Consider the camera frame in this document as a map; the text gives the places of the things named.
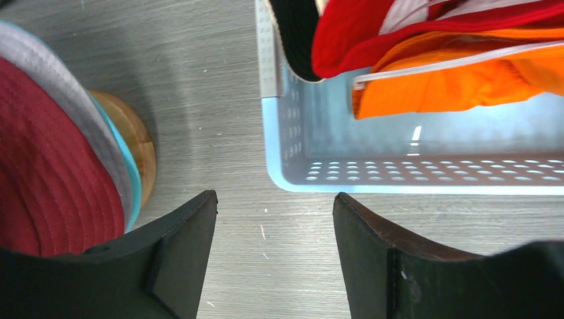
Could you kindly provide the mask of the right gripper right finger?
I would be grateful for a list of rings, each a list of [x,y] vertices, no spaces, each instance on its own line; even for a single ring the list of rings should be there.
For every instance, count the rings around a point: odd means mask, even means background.
[[[563,242],[491,256],[431,241],[346,193],[333,223],[353,318],[562,318]]]

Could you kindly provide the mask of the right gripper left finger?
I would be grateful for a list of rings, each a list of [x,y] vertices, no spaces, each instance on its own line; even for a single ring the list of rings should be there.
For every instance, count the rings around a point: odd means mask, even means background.
[[[79,255],[1,250],[2,318],[195,318],[217,218],[207,190]]]

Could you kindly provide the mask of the dark red bucket hat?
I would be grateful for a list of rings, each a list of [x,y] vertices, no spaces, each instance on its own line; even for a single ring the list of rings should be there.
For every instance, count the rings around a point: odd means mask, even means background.
[[[24,71],[1,60],[1,246],[79,254],[124,234],[118,190],[93,148]]]

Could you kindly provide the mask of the wooden hat stand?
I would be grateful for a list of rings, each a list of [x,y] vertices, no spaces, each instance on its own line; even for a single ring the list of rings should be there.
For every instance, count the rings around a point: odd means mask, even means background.
[[[157,159],[153,139],[143,120],[128,103],[107,92],[99,90],[89,92],[109,115],[132,153],[140,174],[141,206],[144,207],[156,184]]]

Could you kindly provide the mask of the light blue plastic basket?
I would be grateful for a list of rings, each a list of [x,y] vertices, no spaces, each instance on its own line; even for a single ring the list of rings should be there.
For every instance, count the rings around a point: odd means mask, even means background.
[[[316,84],[296,78],[263,1],[255,12],[267,170],[281,189],[563,194],[562,97],[355,120],[354,73]]]

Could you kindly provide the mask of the orange bucket hat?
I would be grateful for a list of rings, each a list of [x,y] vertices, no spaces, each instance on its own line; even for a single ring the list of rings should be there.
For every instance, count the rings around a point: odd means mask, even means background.
[[[563,28],[476,33],[432,31],[392,47],[354,80],[356,119],[476,106],[563,94]]]

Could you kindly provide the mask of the bright red bucket hat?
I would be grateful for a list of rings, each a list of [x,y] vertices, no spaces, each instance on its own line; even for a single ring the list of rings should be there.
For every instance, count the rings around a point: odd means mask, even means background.
[[[562,1],[329,1],[315,30],[317,76],[373,66],[403,40],[429,31],[471,33],[563,20]]]

